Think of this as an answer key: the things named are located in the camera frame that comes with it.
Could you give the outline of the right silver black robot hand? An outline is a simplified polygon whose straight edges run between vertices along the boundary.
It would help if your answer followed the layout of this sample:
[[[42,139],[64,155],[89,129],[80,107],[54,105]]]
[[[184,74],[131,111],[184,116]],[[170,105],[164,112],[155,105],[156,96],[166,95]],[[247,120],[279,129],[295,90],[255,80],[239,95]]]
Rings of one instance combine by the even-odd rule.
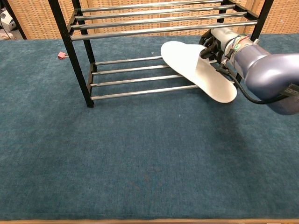
[[[208,30],[199,40],[199,45],[204,47],[200,52],[200,57],[210,61],[216,60],[220,63],[225,54],[227,44],[237,36],[238,34],[230,28],[213,28]]]

